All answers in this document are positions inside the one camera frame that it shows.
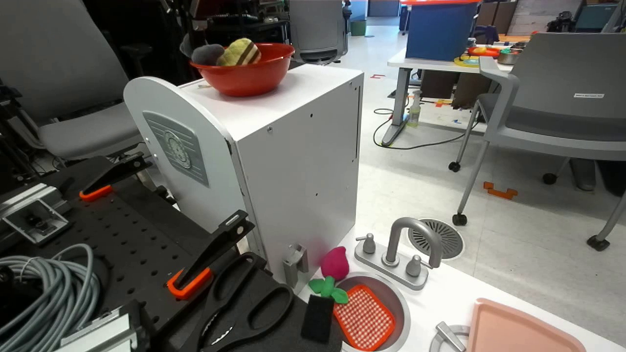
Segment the red plastic bowl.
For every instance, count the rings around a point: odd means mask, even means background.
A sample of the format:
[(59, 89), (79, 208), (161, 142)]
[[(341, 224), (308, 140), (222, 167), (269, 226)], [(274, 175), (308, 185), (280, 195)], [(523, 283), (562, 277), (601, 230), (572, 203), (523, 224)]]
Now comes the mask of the red plastic bowl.
[(290, 42), (261, 42), (261, 60), (245, 66), (212, 66), (194, 62), (194, 68), (224, 95), (247, 97), (276, 89), (286, 77), (296, 46)]

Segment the grey bear plush toy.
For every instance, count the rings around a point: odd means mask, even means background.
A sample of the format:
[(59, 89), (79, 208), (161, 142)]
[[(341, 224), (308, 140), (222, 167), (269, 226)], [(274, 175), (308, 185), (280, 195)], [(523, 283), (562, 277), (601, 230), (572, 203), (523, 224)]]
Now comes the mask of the grey bear plush toy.
[(192, 60), (200, 64), (216, 64), (218, 58), (225, 52), (225, 46), (220, 42), (206, 42), (192, 50)]

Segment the white toy fridge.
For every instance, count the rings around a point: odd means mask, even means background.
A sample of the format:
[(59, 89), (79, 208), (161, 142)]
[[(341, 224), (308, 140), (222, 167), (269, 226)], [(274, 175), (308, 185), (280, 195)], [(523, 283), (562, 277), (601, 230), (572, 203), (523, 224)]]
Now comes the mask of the white toy fridge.
[(124, 101), (182, 212), (208, 230), (243, 208), (249, 247), (300, 285), (355, 228), (364, 73), (302, 64), (269, 93), (139, 75)]

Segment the pink radish plush toy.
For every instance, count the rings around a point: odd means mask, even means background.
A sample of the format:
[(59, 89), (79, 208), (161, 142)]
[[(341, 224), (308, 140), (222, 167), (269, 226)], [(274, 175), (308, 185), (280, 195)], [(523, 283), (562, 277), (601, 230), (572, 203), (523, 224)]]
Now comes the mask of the pink radish plush toy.
[(339, 287), (339, 281), (345, 279), (351, 271), (347, 247), (335, 246), (329, 249), (321, 261), (321, 277), (310, 281), (310, 289), (321, 296), (329, 296), (339, 304), (349, 300), (349, 292)]

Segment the silver toy sink basin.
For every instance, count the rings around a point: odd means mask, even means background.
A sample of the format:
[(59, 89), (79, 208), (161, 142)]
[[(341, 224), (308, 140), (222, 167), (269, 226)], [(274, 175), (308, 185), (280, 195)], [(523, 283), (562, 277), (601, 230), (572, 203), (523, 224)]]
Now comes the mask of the silver toy sink basin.
[(400, 347), (407, 339), (407, 330), (411, 326), (411, 318), (407, 312), (405, 298), (402, 292), (388, 281), (366, 273), (349, 275), (339, 283), (341, 289), (349, 292), (351, 287), (364, 283), (368, 285), (396, 314), (396, 330), (390, 339), (378, 347), (376, 352), (400, 352)]

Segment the grey toy faucet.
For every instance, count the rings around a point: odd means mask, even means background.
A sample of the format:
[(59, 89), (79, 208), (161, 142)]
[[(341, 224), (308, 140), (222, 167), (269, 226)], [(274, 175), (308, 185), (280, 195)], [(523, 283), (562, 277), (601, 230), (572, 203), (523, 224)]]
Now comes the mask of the grey toy faucet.
[[(429, 259), (402, 249), (402, 236), (411, 232), (421, 232), (431, 242)], [(421, 291), (429, 281), (429, 273), (443, 261), (441, 238), (425, 224), (425, 218), (400, 216), (392, 224), (386, 244), (380, 244), (372, 232), (358, 236), (355, 257), (405, 287)]]

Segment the white toy kitchen counter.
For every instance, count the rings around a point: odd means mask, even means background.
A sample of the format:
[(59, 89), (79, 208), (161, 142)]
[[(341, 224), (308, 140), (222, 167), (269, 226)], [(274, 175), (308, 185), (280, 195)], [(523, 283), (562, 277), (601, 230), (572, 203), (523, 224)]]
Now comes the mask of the white toy kitchen counter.
[(448, 324), (470, 324), (474, 306), (480, 298), (497, 300), (501, 304), (519, 308), (523, 312), (540, 318), (574, 337), (578, 337), (587, 352), (626, 352), (623, 343), (595, 334), (568, 318), (562, 318), (550, 310), (544, 310), (517, 294), (511, 294), (495, 285), (476, 279), (448, 263), (441, 263), (429, 273), (429, 281), (421, 291), (415, 291), (394, 277), (382, 273), (376, 267), (360, 263), (355, 257), (355, 246), (364, 230), (353, 226), (341, 240), (349, 251), (351, 271), (357, 275), (372, 275), (388, 283), (398, 294), (405, 308), (407, 326), (403, 328), (398, 343), (392, 352), (429, 352), (431, 339), (441, 320)]

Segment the black scissors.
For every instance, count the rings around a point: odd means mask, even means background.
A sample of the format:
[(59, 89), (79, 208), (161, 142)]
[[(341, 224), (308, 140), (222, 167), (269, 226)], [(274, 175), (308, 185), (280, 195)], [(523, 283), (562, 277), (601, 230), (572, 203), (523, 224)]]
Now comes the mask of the black scissors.
[(294, 292), (286, 285), (245, 296), (263, 267), (265, 261), (255, 253), (225, 265), (208, 292), (208, 304), (186, 343), (188, 352), (227, 352), (269, 334), (288, 316)]

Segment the orange mesh sponge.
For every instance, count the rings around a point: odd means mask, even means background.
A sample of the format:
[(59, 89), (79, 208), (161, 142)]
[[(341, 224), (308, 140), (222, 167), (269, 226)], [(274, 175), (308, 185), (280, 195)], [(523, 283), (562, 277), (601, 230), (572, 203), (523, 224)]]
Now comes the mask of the orange mesh sponge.
[(376, 352), (396, 330), (396, 314), (364, 283), (349, 289), (349, 300), (333, 306), (345, 339), (360, 352)]

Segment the blue bin orange lid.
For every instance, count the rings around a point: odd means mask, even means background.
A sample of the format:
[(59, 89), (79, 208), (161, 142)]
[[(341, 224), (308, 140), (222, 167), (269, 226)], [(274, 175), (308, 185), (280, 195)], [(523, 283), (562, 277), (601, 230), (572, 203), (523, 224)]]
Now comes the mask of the blue bin orange lid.
[(478, 0), (403, 0), (409, 5), (407, 58), (452, 60), (468, 46)]

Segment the white office desk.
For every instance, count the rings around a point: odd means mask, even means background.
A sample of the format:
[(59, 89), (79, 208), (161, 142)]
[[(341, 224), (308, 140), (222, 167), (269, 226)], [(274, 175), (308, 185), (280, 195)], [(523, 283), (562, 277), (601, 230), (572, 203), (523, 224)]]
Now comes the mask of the white office desk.
[(454, 73), (478, 73), (480, 64), (460, 64), (454, 60), (433, 60), (433, 58), (407, 58), (403, 50), (396, 52), (390, 60), (390, 66), (398, 70), (396, 97), (392, 109), (392, 122), (382, 136), (384, 146), (392, 146), (396, 138), (403, 132), (405, 120), (405, 99), (409, 77), (413, 70), (433, 70), (433, 71), (454, 71)]

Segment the pink cutting board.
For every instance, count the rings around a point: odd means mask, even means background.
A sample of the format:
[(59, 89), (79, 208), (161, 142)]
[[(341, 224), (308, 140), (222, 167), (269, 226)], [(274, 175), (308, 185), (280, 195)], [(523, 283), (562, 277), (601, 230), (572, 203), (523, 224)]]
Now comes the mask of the pink cutting board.
[(509, 304), (480, 298), (468, 352), (587, 352), (572, 334)]

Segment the grey office chair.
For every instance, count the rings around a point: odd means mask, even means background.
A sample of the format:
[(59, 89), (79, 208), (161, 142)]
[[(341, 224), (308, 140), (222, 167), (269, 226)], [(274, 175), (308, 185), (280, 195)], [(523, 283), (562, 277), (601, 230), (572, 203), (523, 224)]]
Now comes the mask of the grey office chair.
[[(470, 116), (482, 115), (478, 161), (452, 214), (466, 224), (472, 195), (492, 146), (585, 159), (626, 159), (626, 34), (591, 30), (548, 30), (531, 36), (511, 70), (495, 58), (478, 62), (480, 73), (499, 85), (484, 93)], [(466, 142), (448, 163), (460, 169)]]

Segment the grey chair near robot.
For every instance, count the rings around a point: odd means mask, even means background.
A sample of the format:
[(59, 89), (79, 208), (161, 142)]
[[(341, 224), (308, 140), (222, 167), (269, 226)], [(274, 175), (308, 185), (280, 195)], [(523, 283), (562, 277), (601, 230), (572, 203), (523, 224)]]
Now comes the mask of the grey chair near robot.
[(0, 0), (0, 77), (36, 138), (63, 159), (141, 142), (124, 103), (130, 81), (83, 0)]

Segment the orange handled black clamp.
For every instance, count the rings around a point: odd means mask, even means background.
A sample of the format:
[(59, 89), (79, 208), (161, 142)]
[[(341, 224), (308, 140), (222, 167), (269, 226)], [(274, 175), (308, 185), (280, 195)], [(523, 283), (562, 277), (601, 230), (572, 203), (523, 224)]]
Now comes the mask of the orange handled black clamp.
[(196, 259), (180, 267), (167, 279), (167, 289), (175, 298), (188, 300), (200, 292), (216, 275), (216, 261), (237, 246), (255, 224), (249, 220), (249, 212), (237, 208), (229, 214), (214, 232), (212, 242), (196, 255)]

